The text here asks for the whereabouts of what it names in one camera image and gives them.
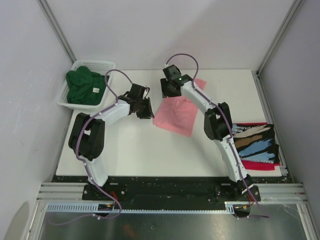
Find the pink t-shirt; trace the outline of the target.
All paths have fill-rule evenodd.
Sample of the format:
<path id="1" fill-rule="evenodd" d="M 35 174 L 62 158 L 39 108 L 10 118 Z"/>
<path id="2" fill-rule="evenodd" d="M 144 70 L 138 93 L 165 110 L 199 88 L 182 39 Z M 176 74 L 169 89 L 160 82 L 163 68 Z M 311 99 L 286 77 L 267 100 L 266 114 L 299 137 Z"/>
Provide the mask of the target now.
<path id="1" fill-rule="evenodd" d="M 153 125 L 185 137 L 191 137 L 199 111 L 203 111 L 201 105 L 194 104 L 184 95 L 166 97 L 155 114 Z"/>

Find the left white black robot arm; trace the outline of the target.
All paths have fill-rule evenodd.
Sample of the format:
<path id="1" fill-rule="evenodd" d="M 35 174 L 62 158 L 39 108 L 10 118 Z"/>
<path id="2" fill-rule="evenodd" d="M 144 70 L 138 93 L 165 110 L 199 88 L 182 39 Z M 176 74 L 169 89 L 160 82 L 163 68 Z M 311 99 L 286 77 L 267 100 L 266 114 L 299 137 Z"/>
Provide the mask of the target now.
<path id="1" fill-rule="evenodd" d="M 111 188 L 105 184 L 108 174 L 101 156 L 106 128 L 132 113 L 139 119 L 153 119 L 150 98 L 132 99 L 122 96 L 117 102 L 97 113 L 81 112 L 75 118 L 68 146 L 83 163 L 89 182 L 95 185 L 93 194 L 100 200 L 107 199 L 111 193 Z"/>

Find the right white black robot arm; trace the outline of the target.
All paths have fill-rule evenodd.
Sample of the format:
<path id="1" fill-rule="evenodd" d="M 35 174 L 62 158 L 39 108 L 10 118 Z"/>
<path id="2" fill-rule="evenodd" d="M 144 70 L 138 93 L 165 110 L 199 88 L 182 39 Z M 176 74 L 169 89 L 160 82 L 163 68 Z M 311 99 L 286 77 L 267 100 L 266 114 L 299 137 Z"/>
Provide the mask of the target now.
<path id="1" fill-rule="evenodd" d="M 248 181 L 250 176 L 242 164 L 232 133 L 230 108 L 226 102 L 215 103 L 189 75 L 160 80 L 163 98 L 186 97 L 204 115 L 204 133 L 218 147 L 232 182 Z"/>

